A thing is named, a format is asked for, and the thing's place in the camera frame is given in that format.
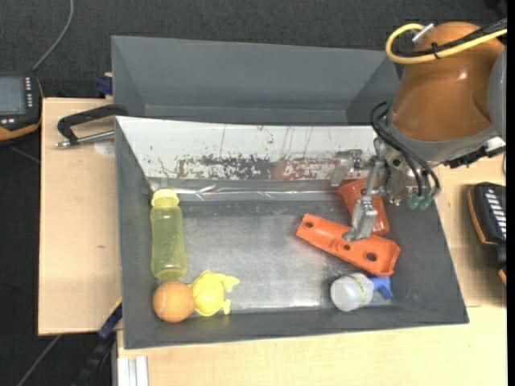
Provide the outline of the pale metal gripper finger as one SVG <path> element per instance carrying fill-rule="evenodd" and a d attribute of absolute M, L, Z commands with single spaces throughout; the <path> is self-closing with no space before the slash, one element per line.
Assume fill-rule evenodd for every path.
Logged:
<path fill-rule="evenodd" d="M 343 234 L 346 241 L 368 239 L 372 235 L 378 210 L 371 199 L 358 199 L 352 212 L 350 229 Z"/>
<path fill-rule="evenodd" d="M 336 154 L 335 167 L 329 177 L 331 187 L 338 187 L 343 181 L 361 177 L 362 150 L 350 149 Z"/>

